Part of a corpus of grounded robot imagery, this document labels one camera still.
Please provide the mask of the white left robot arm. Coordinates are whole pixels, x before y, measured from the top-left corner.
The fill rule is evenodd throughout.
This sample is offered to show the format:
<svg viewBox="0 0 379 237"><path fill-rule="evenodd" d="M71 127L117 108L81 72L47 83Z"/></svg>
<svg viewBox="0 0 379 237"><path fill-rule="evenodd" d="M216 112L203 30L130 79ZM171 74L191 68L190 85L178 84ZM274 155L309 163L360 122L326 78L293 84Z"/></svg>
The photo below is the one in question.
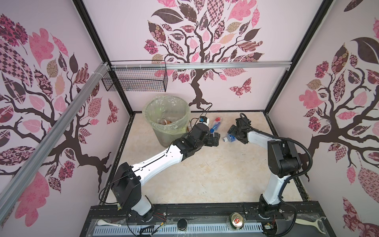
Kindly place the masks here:
<svg viewBox="0 0 379 237"><path fill-rule="evenodd" d="M202 147L219 146L219 141L219 133L211 132L204 123L198 123L190 132L175 139L168 148L150 159L134 165L127 162L121 164L110 185L117 207L133 210L140 216L152 213L153 204L142 196L142 186L165 169L193 156Z"/></svg>

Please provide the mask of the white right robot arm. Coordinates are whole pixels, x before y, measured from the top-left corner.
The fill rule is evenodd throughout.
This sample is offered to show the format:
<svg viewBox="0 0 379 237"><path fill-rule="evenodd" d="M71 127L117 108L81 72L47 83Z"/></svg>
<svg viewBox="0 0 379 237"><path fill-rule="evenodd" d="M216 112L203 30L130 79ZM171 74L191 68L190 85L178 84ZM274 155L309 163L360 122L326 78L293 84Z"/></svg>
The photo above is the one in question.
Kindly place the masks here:
<svg viewBox="0 0 379 237"><path fill-rule="evenodd" d="M267 218L273 211L279 211L286 180L301 168L295 143L251 127L251 121L237 118L228 133L243 144L254 143L267 150L267 164L271 171L266 190L259 199L258 212Z"/></svg>

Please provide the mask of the small bottle blue label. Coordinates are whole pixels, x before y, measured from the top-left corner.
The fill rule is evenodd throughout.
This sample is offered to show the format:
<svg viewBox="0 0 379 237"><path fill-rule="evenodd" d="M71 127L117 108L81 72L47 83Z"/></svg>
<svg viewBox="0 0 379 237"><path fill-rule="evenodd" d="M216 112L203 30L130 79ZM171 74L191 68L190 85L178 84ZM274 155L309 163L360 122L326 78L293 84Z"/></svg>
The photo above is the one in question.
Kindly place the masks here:
<svg viewBox="0 0 379 237"><path fill-rule="evenodd" d="M223 141L224 142L235 142L236 141L236 138L230 134L227 134L224 138L223 138Z"/></svg>

